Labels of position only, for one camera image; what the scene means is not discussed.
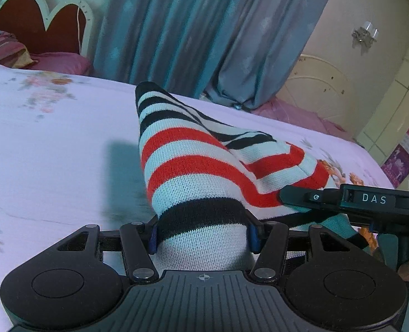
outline bedsheet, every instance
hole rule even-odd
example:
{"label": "bedsheet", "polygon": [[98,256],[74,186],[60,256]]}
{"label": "bedsheet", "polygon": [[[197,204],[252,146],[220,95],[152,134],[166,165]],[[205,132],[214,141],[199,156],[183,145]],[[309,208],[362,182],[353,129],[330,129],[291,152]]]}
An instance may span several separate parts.
{"label": "bedsheet", "polygon": [[[0,66],[0,284],[15,267],[86,224],[148,221],[135,86]],[[260,130],[323,160],[338,184],[392,188],[351,142],[176,96],[221,122]],[[105,263],[124,274],[120,257]],[[0,332],[11,323],[0,303]]]}

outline pink bedding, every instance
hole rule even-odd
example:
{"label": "pink bedding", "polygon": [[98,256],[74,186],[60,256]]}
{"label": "pink bedding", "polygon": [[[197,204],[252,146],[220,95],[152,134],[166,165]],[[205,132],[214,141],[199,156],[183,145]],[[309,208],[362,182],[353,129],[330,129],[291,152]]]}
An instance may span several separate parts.
{"label": "pink bedding", "polygon": [[277,97],[253,110],[252,113],[353,142],[352,136],[337,124],[318,117],[315,112],[290,105]]}
{"label": "pink bedding", "polygon": [[85,75],[91,67],[90,61],[76,53],[49,52],[40,55],[31,54],[33,60],[38,61],[28,70],[58,72],[67,75]]}

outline red headboard panel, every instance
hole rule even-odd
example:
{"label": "red headboard panel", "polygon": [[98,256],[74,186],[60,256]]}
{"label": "red headboard panel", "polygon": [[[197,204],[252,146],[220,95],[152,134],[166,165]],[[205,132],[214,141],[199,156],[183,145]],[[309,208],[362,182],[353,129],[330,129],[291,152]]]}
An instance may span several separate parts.
{"label": "red headboard panel", "polygon": [[[0,30],[13,33],[31,53],[80,53],[77,29],[77,5],[64,6],[44,28],[40,7],[35,0],[7,0],[0,9]],[[80,41],[86,18],[79,11]]]}

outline pink pillow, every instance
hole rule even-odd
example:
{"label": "pink pillow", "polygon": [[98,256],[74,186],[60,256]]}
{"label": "pink pillow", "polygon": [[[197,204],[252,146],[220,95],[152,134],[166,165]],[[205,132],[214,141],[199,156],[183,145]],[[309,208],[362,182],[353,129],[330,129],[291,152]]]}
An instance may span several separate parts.
{"label": "pink pillow", "polygon": [[290,105],[277,97],[261,105],[253,114],[272,118],[281,122],[290,123],[291,125],[311,129],[323,134],[328,134],[321,118],[315,112],[309,112],[302,108]]}
{"label": "pink pillow", "polygon": [[28,67],[29,70],[59,72],[65,75],[84,75],[91,67],[87,58],[70,52],[31,54],[31,58],[38,62]]}

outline pillow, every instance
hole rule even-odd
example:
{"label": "pillow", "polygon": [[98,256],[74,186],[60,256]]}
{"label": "pillow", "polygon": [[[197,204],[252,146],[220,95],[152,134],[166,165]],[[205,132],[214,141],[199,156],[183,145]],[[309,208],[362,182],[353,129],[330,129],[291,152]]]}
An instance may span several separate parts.
{"label": "pillow", "polygon": [[24,68],[33,63],[26,46],[17,41],[13,34],[0,31],[0,65]]}
{"label": "pillow", "polygon": [[297,106],[290,105],[277,97],[272,98],[269,102],[253,110],[252,113],[328,134],[323,122],[315,112],[309,112]]}
{"label": "pillow", "polygon": [[39,55],[31,54],[37,61],[29,70],[59,72],[65,75],[84,75],[91,67],[90,61],[76,53],[48,52]]}

